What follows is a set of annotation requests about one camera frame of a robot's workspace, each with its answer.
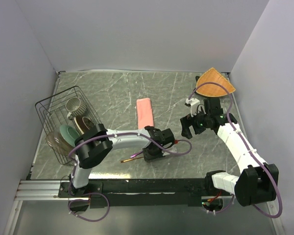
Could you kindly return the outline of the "rose gold fork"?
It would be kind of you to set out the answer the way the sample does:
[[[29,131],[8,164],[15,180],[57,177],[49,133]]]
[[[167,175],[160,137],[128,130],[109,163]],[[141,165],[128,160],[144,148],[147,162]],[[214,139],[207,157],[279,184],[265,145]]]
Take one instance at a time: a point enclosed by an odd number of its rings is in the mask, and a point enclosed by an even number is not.
[[[130,159],[125,159],[125,160],[121,160],[120,163],[127,163],[133,160],[138,160],[138,159],[143,159],[144,157],[136,157],[136,158],[130,158]]]

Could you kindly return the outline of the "pink satin napkin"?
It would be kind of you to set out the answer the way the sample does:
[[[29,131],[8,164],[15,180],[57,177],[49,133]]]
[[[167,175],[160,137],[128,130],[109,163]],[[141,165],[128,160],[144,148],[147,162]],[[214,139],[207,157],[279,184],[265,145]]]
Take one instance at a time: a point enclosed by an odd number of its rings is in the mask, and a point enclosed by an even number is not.
[[[138,99],[136,102],[138,128],[154,126],[153,110],[149,98]]]

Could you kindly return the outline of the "gold spoon with purple handle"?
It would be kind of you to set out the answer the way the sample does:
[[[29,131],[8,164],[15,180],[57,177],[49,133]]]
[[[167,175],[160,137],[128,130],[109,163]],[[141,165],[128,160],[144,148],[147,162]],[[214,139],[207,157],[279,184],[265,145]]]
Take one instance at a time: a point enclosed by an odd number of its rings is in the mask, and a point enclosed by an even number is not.
[[[142,151],[137,152],[137,153],[133,154],[132,156],[130,156],[130,158],[135,158],[135,157],[139,156],[142,153],[143,153]]]

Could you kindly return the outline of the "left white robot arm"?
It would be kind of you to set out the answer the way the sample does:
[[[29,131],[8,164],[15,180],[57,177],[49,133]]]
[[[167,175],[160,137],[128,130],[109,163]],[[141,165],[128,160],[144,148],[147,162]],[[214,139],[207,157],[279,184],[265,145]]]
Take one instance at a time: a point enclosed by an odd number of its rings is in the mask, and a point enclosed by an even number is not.
[[[170,148],[175,144],[171,129],[160,130],[146,126],[137,130],[117,131],[106,129],[102,123],[74,141],[75,147],[69,153],[74,161],[70,175],[68,193],[81,197],[87,192],[91,169],[99,165],[114,150],[140,148],[146,160],[164,157],[164,153],[172,154]]]

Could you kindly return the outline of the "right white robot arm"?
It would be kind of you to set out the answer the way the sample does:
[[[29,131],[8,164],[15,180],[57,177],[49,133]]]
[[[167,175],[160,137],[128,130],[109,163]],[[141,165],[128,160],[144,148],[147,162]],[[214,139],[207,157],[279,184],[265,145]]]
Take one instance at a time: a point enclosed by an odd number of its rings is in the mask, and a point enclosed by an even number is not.
[[[180,119],[181,135],[191,139],[207,129],[224,142],[240,170],[235,176],[226,171],[211,171],[205,177],[205,191],[216,195],[220,190],[235,195],[241,206],[255,205],[276,199],[279,170],[268,164],[243,135],[240,125],[230,112],[224,112],[219,98],[186,99],[190,113]]]

